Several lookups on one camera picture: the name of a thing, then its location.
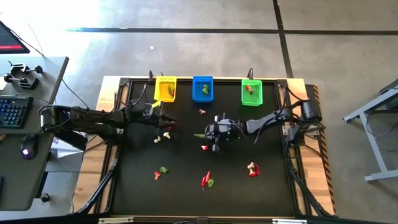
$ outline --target keyboard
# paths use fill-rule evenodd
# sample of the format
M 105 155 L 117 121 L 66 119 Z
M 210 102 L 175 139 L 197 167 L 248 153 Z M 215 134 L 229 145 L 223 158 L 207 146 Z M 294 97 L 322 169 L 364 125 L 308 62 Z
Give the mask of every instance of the keyboard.
M 29 96 L 0 96 L 0 128 L 24 128 L 32 102 Z

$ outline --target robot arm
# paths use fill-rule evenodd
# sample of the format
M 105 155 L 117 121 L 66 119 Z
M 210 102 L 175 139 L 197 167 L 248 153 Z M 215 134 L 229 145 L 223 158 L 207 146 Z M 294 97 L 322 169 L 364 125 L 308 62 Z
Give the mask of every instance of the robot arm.
M 77 132 L 97 134 L 105 144 L 116 145 L 121 131 L 128 124 L 143 123 L 160 129 L 173 126 L 176 122 L 164 114 L 161 106 L 153 108 L 151 104 L 145 104 L 143 108 L 127 105 L 112 112 L 48 105 L 39 113 L 43 132 L 54 133 L 57 138 L 82 151 L 85 150 L 87 138 Z
M 302 116 L 295 116 L 292 108 L 301 106 Z M 222 119 L 216 116 L 214 124 L 209 124 L 205 129 L 205 138 L 213 142 L 213 152 L 220 152 L 219 143 L 232 139 L 245 137 L 246 135 L 259 136 L 265 129 L 279 125 L 286 121 L 293 121 L 295 124 L 288 129 L 288 135 L 285 137 L 285 143 L 292 143 L 296 135 L 303 134 L 313 125 L 322 120 L 320 115 L 315 115 L 309 100 L 300 100 L 292 105 L 291 108 L 285 107 L 274 111 L 257 120 L 233 121 L 226 118 L 224 113 Z

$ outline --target concrete floor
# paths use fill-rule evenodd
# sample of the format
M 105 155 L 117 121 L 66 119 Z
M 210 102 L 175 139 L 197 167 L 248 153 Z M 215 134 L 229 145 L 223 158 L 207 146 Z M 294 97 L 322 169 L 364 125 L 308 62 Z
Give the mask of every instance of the concrete floor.
M 25 7 L 15 9 L 15 4 Z M 398 30 L 396 0 L 279 0 L 279 6 L 285 29 Z M 32 13 L 39 9 L 45 13 Z M 0 10 L 2 21 L 37 46 L 28 21 L 46 55 L 70 57 L 65 81 L 92 108 L 104 75 L 146 75 L 151 69 L 165 75 L 242 77 L 252 67 L 255 77 L 286 77 L 277 34 L 64 31 L 67 27 L 276 29 L 271 0 L 13 1 Z M 398 36 L 287 35 L 286 39 L 294 77 L 320 89 L 337 215 L 396 223 L 398 178 L 364 182 L 365 174 L 379 172 L 376 160 L 363 128 L 341 118 L 397 78 Z M 82 105 L 64 86 L 57 101 Z M 397 152 L 386 153 L 397 167 Z M 0 219 L 68 213 L 77 176 L 50 174 L 45 191 L 53 195 L 52 203 L 35 201 L 26 212 L 0 212 Z

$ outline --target blue basket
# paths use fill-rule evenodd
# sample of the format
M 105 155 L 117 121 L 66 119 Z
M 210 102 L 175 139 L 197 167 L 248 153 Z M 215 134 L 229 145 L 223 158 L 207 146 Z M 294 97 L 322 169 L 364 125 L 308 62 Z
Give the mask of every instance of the blue basket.
M 203 86 L 209 86 L 209 94 L 204 94 Z M 192 99 L 196 103 L 209 103 L 214 100 L 213 77 L 193 77 Z

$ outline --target monitor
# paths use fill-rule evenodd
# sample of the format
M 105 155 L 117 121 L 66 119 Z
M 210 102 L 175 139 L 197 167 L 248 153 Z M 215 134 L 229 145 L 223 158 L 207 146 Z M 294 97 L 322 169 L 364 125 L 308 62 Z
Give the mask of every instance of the monitor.
M 30 50 L 0 21 L 0 54 L 26 54 Z

